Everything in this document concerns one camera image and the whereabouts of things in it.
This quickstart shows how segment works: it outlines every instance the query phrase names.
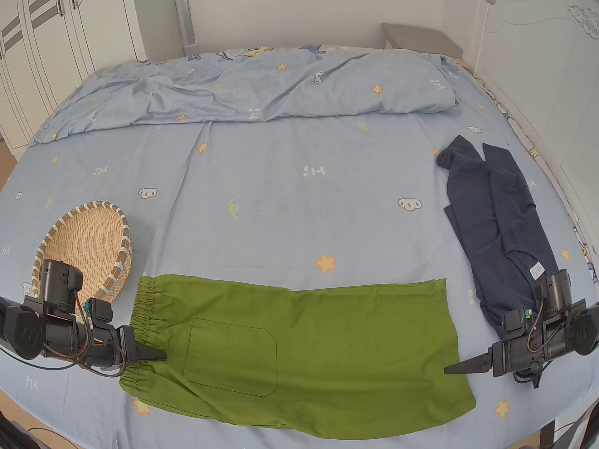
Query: clothing label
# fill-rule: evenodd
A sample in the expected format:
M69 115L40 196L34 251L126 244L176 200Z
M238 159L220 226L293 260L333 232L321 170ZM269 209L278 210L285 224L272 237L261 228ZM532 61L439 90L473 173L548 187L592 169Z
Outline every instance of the clothing label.
M541 274L545 272L545 268L541 262L537 262L532 268L530 268L530 274L533 275L533 280L538 280Z

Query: orange star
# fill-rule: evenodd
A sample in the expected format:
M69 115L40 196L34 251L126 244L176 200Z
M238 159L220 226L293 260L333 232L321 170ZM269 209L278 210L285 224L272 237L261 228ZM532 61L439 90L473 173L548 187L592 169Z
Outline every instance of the orange star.
M137 414L150 414L150 407L145 402L135 398L133 404L135 405L135 408L137 408Z
M320 270L323 273L327 273L328 271L335 270L335 258L329 258L327 255L323 254L320 256L320 259L316 262L317 266L320 266Z
M495 409L495 414L498 415L501 419L505 417L507 413L510 412L510 403L506 400L499 400L499 405Z

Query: carved floral ornament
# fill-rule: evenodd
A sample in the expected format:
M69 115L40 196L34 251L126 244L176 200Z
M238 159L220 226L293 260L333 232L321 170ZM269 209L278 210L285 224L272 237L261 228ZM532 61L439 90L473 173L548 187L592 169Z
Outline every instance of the carved floral ornament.
M568 5L577 22L580 22L585 32L595 40L599 40L599 14L590 8L584 9L580 5Z

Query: robotic arm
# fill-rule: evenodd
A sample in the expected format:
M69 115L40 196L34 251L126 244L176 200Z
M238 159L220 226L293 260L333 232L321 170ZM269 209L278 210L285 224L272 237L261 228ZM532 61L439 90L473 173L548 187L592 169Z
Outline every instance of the robotic arm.
M112 307L90 298L77 322L75 303L83 287L83 274L74 266L45 260L41 268L40 298L25 296L18 304L0 297L0 345L31 360L38 355L56 357L90 369L124 370L139 360L165 360L164 351L135 340L131 326L114 328Z
M509 311L503 318L506 335L477 357L448 366L445 374L472 374L493 369L493 376L508 372L527 374L538 387L543 365L576 351L591 354L599 339L599 303L587 308L581 299L572 303L568 271L545 278L535 288L538 316L531 310Z

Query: white wardrobe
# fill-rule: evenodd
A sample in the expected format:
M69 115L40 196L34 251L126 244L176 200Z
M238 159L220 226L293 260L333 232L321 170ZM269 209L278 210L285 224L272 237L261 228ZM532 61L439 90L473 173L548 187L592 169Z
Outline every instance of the white wardrobe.
M0 133L19 158L94 71L181 56L174 0L0 0Z

